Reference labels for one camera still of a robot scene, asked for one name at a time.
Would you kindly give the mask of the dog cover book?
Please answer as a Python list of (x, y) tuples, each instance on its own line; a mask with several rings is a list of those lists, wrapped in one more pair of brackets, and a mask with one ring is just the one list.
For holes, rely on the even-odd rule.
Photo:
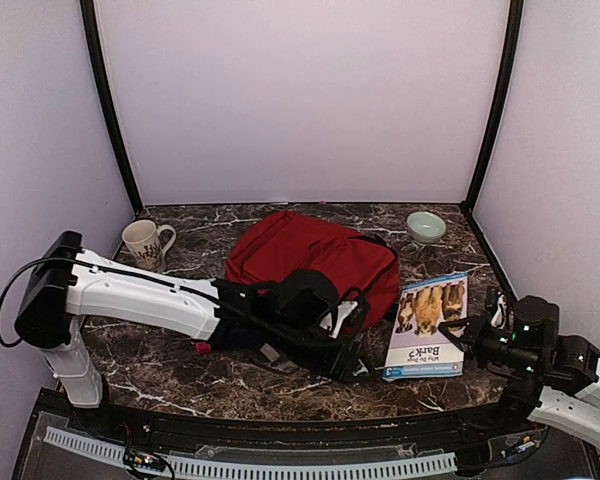
[(463, 373), (464, 353), (439, 325), (467, 316), (468, 275), (447, 275), (401, 291), (382, 379), (452, 378)]

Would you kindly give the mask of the red student backpack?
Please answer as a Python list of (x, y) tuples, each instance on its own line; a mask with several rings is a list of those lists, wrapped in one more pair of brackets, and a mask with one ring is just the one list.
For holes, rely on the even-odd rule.
[(243, 234), (225, 278), (280, 282), (297, 269), (322, 273), (341, 295), (360, 288), (370, 305), (364, 330), (382, 320), (400, 293), (398, 255), (384, 240), (292, 211), (270, 215)]

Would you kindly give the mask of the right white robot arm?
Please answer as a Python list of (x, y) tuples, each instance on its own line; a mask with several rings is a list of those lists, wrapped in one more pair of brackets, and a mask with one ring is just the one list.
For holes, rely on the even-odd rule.
[(497, 405), (473, 429), (510, 434), (539, 423), (600, 453), (600, 349), (559, 332), (558, 305), (527, 295), (513, 306), (494, 293), (480, 316), (439, 324), (439, 332), (481, 368), (503, 366), (510, 379)]

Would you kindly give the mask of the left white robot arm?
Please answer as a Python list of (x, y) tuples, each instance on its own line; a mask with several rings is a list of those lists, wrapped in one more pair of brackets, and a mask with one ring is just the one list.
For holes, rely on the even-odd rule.
[(107, 401), (108, 386), (94, 366), (77, 316), (118, 318), (207, 343), (214, 350), (270, 346), (297, 356), (332, 379), (355, 368), (357, 336), (369, 311), (364, 290), (339, 292), (324, 274), (297, 269), (280, 282), (244, 285), (224, 279), (172, 277), (123, 265), (85, 249), (81, 234), (63, 232), (45, 254), (20, 267), (27, 274), (14, 321), (18, 340), (40, 350), (70, 404), (100, 436), (121, 427)]

